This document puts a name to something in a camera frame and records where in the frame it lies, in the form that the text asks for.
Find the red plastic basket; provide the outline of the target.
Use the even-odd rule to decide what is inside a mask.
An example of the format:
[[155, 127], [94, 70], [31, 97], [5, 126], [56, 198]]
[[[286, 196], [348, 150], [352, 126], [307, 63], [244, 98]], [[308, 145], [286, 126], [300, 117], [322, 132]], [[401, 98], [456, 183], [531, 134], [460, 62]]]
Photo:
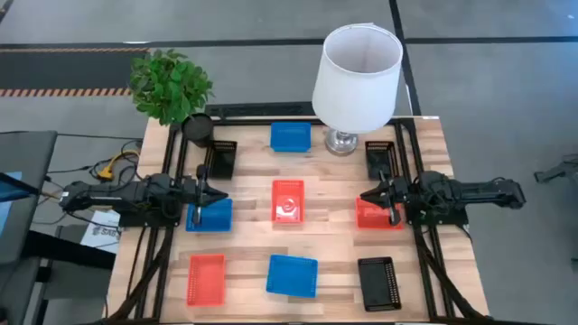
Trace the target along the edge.
[[273, 223], [303, 223], [304, 182], [302, 180], [274, 180], [272, 185]]
[[225, 256], [192, 255], [188, 276], [187, 305], [220, 306], [225, 301]]
[[390, 223], [390, 209], [382, 209], [375, 204], [366, 202], [361, 198], [355, 201], [356, 226], [361, 230], [397, 230], [403, 229], [406, 221], [405, 208], [402, 203], [395, 205], [395, 212], [401, 220], [396, 224]]

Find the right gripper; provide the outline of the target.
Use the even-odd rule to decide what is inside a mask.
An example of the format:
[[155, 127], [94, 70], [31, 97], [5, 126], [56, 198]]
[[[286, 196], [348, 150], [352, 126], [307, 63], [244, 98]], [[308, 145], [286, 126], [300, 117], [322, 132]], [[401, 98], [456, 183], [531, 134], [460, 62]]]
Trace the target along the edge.
[[388, 209], [389, 224], [397, 226], [401, 222], [401, 212], [396, 207], [396, 204], [406, 201], [408, 192], [406, 180], [403, 177], [387, 178], [382, 171], [379, 172], [379, 179], [380, 183], [377, 187], [362, 192], [360, 198], [382, 209]]

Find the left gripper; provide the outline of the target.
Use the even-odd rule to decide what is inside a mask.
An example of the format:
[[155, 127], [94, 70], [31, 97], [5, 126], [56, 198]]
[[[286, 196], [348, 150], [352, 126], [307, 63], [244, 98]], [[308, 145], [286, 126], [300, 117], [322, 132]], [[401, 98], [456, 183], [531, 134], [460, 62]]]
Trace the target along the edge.
[[214, 189], [206, 184], [207, 179], [207, 167], [204, 164], [200, 164], [196, 169], [196, 177], [184, 176], [182, 178], [182, 202], [193, 204], [195, 208], [193, 209], [192, 221], [194, 225], [200, 223], [200, 210], [202, 205], [202, 193], [206, 185], [206, 192], [211, 195], [206, 198], [206, 206], [216, 203], [220, 200], [224, 200], [228, 197], [228, 194], [224, 191]]

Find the black plastic basket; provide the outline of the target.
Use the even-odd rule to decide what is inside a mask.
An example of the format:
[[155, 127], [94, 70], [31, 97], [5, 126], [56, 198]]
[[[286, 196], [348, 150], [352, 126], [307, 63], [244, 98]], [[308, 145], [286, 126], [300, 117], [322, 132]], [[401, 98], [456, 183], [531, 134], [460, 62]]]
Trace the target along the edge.
[[230, 180], [234, 173], [238, 143], [213, 141], [208, 148], [205, 164], [212, 179]]
[[399, 175], [396, 148], [393, 142], [366, 141], [365, 152], [368, 177], [372, 181], [380, 181], [380, 175], [386, 179]]
[[361, 258], [358, 269], [365, 311], [396, 311], [402, 308], [391, 257]]

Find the white shade table lamp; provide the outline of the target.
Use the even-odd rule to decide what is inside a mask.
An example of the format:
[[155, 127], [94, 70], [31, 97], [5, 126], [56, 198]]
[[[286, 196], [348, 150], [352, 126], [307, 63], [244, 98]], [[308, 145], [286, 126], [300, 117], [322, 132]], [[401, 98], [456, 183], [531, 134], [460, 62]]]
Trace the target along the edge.
[[352, 154], [359, 136], [378, 130], [394, 115], [404, 49], [390, 31], [355, 23], [324, 40], [312, 93], [312, 109], [328, 126], [327, 150]]

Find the blue plastic basket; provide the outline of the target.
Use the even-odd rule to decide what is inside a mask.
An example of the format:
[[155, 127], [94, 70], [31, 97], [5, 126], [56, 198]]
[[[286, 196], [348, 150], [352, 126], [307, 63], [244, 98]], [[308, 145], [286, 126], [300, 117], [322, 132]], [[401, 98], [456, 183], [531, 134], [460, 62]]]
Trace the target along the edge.
[[306, 153], [311, 149], [311, 124], [274, 122], [271, 124], [270, 147], [281, 153]]
[[232, 227], [232, 199], [217, 201], [201, 209], [200, 223], [193, 223], [196, 206], [190, 204], [187, 210], [185, 229], [187, 232], [230, 232]]
[[315, 298], [318, 261], [291, 255], [271, 255], [266, 278], [268, 293]]

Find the blue screen laptop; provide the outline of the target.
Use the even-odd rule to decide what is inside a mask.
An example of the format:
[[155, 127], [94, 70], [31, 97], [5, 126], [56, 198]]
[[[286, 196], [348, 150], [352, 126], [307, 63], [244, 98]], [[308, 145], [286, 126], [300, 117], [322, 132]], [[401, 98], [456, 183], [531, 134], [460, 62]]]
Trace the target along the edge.
[[37, 187], [22, 181], [22, 172], [0, 172], [0, 203], [37, 196]]

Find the grey side desk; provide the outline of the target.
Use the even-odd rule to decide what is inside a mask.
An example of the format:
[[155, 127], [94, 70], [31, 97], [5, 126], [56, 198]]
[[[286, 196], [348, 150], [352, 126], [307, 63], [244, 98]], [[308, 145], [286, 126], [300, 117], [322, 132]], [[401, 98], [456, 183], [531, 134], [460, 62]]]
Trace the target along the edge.
[[[57, 133], [0, 133], [0, 172], [19, 172], [21, 180], [40, 189], [48, 171]], [[0, 203], [0, 309], [7, 325], [22, 325], [41, 259], [23, 257], [38, 197]]]

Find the green leafy artificial plant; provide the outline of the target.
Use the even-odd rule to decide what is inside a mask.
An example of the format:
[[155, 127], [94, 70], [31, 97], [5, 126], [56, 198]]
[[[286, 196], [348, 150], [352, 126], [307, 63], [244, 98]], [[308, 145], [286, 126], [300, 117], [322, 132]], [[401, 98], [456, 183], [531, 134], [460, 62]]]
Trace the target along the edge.
[[134, 59], [129, 88], [136, 109], [160, 125], [181, 123], [204, 112], [213, 96], [207, 71], [174, 49]]

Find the white printed paper sheet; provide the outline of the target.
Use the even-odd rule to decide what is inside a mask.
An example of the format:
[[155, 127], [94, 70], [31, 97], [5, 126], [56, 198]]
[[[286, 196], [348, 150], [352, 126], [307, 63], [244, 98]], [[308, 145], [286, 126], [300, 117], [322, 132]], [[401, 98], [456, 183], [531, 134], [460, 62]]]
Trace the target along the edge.
[[116, 255], [121, 237], [119, 219], [113, 210], [96, 211], [80, 243]]

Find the black plant pot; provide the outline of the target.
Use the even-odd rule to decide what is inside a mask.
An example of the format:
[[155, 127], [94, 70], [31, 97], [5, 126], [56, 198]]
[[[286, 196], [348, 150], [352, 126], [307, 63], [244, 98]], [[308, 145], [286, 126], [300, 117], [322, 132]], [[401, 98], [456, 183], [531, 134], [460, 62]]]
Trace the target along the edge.
[[213, 121], [204, 113], [188, 116], [181, 126], [182, 136], [200, 148], [208, 147], [213, 141]]

